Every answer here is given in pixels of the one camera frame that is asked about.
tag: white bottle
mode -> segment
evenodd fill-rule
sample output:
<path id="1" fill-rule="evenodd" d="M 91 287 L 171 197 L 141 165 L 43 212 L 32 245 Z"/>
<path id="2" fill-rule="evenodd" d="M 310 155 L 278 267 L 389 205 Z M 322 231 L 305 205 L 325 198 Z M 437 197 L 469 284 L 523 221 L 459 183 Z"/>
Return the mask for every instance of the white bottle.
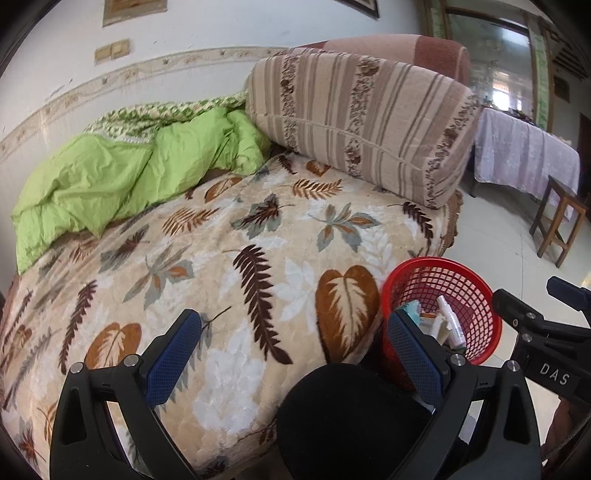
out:
<path id="1" fill-rule="evenodd" d="M 445 316 L 450 326 L 449 346 L 453 350 L 465 348 L 466 337 L 464 336 L 462 325 L 460 325 L 460 321 L 457 319 L 456 314 L 453 312 L 443 295 L 437 297 L 437 303 L 439 304 L 439 311 Z"/>

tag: light switch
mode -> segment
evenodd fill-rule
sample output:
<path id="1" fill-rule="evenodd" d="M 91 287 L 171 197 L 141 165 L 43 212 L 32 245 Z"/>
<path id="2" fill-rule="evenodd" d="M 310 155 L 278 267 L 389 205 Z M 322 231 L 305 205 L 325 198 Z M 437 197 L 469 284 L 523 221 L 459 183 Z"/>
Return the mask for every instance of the light switch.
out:
<path id="1" fill-rule="evenodd" d="M 119 40 L 115 43 L 111 44 L 111 58 L 112 59 L 120 59 L 121 57 L 125 57 L 129 55 L 130 50 L 130 42 L 129 39 L 126 38 L 125 40 Z"/>
<path id="2" fill-rule="evenodd" d="M 129 55 L 130 51 L 131 41 L 128 38 L 116 41 L 110 45 L 105 45 L 95 50 L 95 64 L 109 59 L 120 59 Z"/>
<path id="3" fill-rule="evenodd" d="M 111 57 L 111 45 L 106 45 L 95 50 L 95 63 L 108 60 Z"/>

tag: white floor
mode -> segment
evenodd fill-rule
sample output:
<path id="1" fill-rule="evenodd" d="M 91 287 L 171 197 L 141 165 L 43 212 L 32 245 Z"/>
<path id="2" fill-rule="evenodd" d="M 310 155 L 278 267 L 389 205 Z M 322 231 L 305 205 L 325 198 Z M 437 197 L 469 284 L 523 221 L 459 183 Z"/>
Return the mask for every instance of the white floor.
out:
<path id="1" fill-rule="evenodd" d="M 576 241 L 562 266 L 554 265 L 560 248 L 551 245 L 543 258 L 537 257 L 542 237 L 538 230 L 529 233 L 538 205 L 526 194 L 510 187 L 480 184 L 477 198 L 468 195 L 468 178 L 460 185 L 464 205 L 458 221 L 458 235 L 445 257 L 478 273 L 494 291 L 504 288 L 544 315 L 547 320 L 588 327 L 580 312 L 575 312 L 546 293 L 546 281 L 556 275 L 575 285 L 590 288 L 591 223 L 585 220 Z M 568 238 L 574 222 L 564 223 L 560 232 Z M 485 365 L 500 367 L 509 359 L 515 344 L 515 331 L 504 325 L 501 341 Z M 544 443 L 558 396 L 528 381 Z M 478 416 L 480 405 L 473 404 L 472 416 Z M 240 480 L 288 480 L 291 477 L 277 450 L 256 467 L 237 477 Z"/>

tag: green duvet cover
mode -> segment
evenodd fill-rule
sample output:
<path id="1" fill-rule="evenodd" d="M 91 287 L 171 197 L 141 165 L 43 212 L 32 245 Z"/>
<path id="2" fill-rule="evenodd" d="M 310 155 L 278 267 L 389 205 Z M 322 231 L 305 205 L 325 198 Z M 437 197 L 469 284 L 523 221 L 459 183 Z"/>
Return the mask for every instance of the green duvet cover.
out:
<path id="1" fill-rule="evenodd" d="M 269 141 L 239 107 L 238 94 L 195 103 L 113 111 L 40 164 L 12 212 L 23 273 L 65 232 L 107 224 L 174 197 L 210 168 L 249 175 Z"/>

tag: framed picture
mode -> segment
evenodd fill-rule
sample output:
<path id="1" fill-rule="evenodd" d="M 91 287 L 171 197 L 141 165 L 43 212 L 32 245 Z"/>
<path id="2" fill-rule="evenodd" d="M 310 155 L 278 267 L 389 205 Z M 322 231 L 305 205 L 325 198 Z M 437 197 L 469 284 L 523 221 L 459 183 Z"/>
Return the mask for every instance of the framed picture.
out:
<path id="1" fill-rule="evenodd" d="M 379 18 L 378 0 L 340 0 L 374 18 Z"/>
<path id="2" fill-rule="evenodd" d="M 113 23 L 166 12 L 168 0 L 105 0 L 103 27 Z"/>

